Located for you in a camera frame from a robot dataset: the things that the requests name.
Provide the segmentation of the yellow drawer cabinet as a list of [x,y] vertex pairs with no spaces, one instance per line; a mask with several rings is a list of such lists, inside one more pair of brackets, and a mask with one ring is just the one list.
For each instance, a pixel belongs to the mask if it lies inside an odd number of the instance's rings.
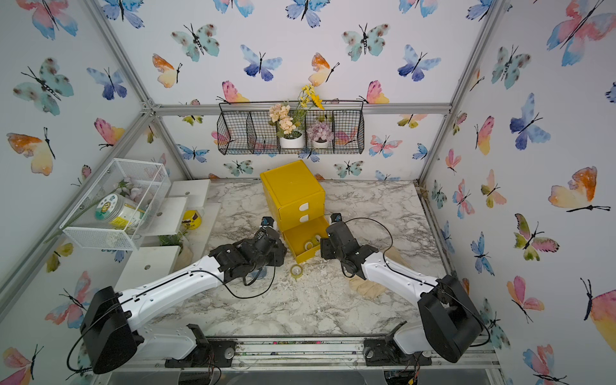
[[[320,244],[314,235],[327,236],[326,192],[302,160],[271,169],[260,175],[271,216],[298,264],[314,258]],[[306,251],[304,245],[314,247]]]

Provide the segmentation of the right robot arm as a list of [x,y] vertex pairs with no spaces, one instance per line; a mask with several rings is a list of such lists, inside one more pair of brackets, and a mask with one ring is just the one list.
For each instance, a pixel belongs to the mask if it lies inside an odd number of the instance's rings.
[[435,278],[421,274],[392,261],[372,245],[359,245],[343,221],[327,228],[321,246],[322,256],[338,260],[344,274],[381,285],[416,304],[420,321],[405,322],[385,338],[388,350],[401,359],[433,351],[455,364],[487,329],[465,289],[451,275]]

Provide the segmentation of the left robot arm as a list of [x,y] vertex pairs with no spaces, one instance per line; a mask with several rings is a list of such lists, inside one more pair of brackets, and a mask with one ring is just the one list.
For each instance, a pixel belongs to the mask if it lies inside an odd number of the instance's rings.
[[199,261],[166,277],[133,289],[98,290],[80,327],[79,345],[90,361],[83,370],[102,375],[120,368],[140,352],[161,352],[161,337],[141,332],[159,314],[201,292],[245,280],[252,272],[283,265],[287,248],[271,226],[251,238],[220,245]]

